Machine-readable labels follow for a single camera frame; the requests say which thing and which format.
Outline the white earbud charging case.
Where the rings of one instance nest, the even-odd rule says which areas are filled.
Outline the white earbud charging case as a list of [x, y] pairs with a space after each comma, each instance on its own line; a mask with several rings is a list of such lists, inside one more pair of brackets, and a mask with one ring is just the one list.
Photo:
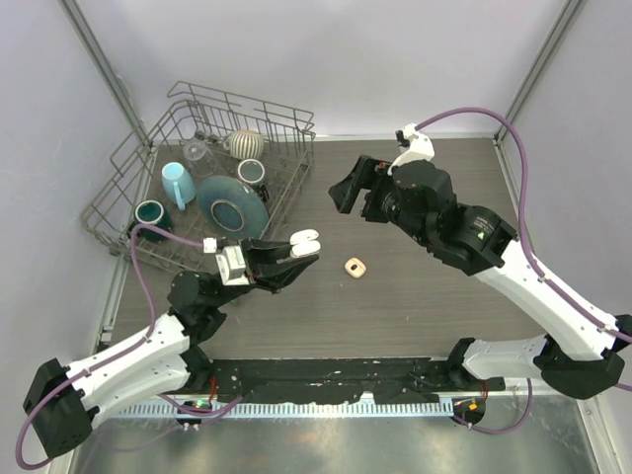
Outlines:
[[294, 232], [289, 238], [290, 257], [296, 259], [318, 254], [321, 250], [318, 238], [319, 233], [315, 229]]

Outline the beige earbud charging case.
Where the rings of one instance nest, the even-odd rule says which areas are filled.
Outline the beige earbud charging case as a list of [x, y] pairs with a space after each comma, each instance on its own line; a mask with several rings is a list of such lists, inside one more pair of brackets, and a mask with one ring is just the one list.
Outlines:
[[366, 273], [366, 265], [358, 258], [350, 258], [345, 263], [345, 271], [353, 278], [360, 278]]

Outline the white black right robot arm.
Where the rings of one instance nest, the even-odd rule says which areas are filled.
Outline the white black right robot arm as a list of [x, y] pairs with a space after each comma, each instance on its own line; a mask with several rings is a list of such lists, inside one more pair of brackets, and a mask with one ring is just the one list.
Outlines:
[[[515, 229], [493, 210], [459, 202], [447, 172], [427, 160], [392, 166], [362, 155], [328, 194], [337, 212], [348, 214], [361, 191], [366, 221], [394, 224], [443, 264], [504, 295], [545, 331], [517, 341], [459, 340], [445, 367], [451, 386], [466, 390], [490, 378], [535, 378], [586, 400], [618, 384], [630, 316], [589, 321], [583, 313], [590, 304], [544, 276], [522, 251]], [[607, 323], [624, 336], [607, 334]]]

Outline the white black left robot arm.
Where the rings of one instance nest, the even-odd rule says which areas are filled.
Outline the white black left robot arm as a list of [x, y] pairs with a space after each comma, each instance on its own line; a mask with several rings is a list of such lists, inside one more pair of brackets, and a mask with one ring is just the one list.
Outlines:
[[202, 392], [212, 364], [200, 349], [226, 319], [221, 308], [252, 290], [271, 294], [292, 284], [319, 258], [318, 233], [305, 229], [286, 241], [205, 238], [198, 247], [216, 261], [214, 273], [181, 271], [168, 294], [169, 308], [152, 313], [147, 328], [95, 355], [41, 364], [23, 403], [27, 419], [18, 435], [18, 464], [34, 430], [52, 460], [83, 443], [118, 411], [154, 395], [185, 389]]

